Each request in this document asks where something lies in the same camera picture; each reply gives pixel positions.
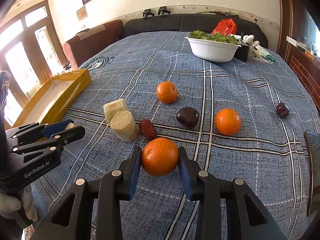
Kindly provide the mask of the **white gloved left hand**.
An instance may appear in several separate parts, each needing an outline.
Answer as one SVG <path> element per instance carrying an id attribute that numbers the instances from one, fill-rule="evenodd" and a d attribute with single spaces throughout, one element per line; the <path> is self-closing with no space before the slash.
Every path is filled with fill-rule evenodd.
<path id="1" fill-rule="evenodd" d="M 31 186 L 28 185 L 23 189 L 21 199 L 9 196 L 1 189 L 1 216 L 7 219 L 12 218 L 12 213 L 23 208 L 29 220 L 37 221 L 38 215 L 33 200 Z"/>

